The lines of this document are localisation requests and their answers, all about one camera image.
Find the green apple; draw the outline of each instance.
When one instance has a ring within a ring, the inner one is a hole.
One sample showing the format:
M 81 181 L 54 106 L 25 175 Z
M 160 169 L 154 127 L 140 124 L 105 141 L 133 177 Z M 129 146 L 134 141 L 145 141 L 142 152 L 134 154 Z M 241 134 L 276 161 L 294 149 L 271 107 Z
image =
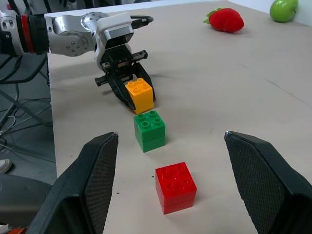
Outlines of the green apple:
M 270 16 L 277 22 L 291 21 L 298 7 L 298 0 L 275 0 L 270 8 Z

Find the plush toy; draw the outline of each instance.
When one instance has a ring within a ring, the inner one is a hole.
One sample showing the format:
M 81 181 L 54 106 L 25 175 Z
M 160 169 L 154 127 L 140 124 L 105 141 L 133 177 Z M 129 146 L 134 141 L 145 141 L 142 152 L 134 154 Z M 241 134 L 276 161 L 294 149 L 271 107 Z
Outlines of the plush toy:
M 240 14 L 231 8 L 217 8 L 207 15 L 208 19 L 204 23 L 210 24 L 212 28 L 234 33 L 244 27 L 244 21 Z

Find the beige tabletop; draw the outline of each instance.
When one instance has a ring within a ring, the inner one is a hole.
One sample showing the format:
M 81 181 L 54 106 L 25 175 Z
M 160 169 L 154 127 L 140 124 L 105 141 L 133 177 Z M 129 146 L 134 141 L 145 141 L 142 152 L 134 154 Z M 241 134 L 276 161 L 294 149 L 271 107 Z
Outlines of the beige tabletop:
M 217 7 L 236 9 L 245 28 L 217 32 L 202 23 Z M 228 2 L 141 9 L 155 21 L 130 41 L 146 50 L 142 65 L 166 122 L 167 145 L 143 153 L 133 116 L 102 76 L 92 52 L 77 58 L 49 54 L 57 173 L 83 145 L 119 133 L 116 176 L 106 234 L 255 234 L 234 180 L 224 142 L 232 130 L 271 142 L 312 182 L 312 28 L 280 24 Z M 155 168 L 185 161 L 197 185 L 192 208 L 163 215 Z

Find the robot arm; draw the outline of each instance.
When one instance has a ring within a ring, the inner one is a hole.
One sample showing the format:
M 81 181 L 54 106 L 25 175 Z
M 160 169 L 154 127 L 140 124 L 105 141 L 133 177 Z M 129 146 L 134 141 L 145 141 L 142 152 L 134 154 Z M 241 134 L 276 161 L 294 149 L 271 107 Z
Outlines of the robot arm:
M 97 66 L 105 73 L 95 79 L 96 84 L 109 83 L 115 95 L 135 110 L 123 83 L 136 75 L 152 88 L 153 85 L 138 63 L 147 58 L 146 51 L 132 54 L 128 42 L 134 29 L 153 20 L 149 16 L 130 16 L 128 13 L 109 16 L 103 12 L 90 12 L 83 16 L 54 18 L 19 16 L 14 11 L 0 11 L 0 54 L 22 56 L 51 51 L 52 54 L 76 57 L 94 51 Z

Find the red lego block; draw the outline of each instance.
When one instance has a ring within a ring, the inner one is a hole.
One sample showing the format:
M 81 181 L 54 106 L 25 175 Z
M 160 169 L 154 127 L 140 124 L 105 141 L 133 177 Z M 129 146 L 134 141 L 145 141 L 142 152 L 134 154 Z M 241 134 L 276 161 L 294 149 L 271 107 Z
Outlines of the red lego block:
M 166 210 L 177 211 L 193 205 L 197 187 L 185 162 L 157 168 L 155 178 L 156 191 L 164 214 L 168 214 Z
M 176 211 L 180 211 L 189 207 L 192 207 L 194 204 L 194 200 L 188 200 L 185 202 L 181 202 L 178 204 L 174 204 L 171 206 L 165 206 L 165 207 L 161 207 L 162 211 L 164 213 L 164 215 L 172 213 L 172 212 L 176 212 Z

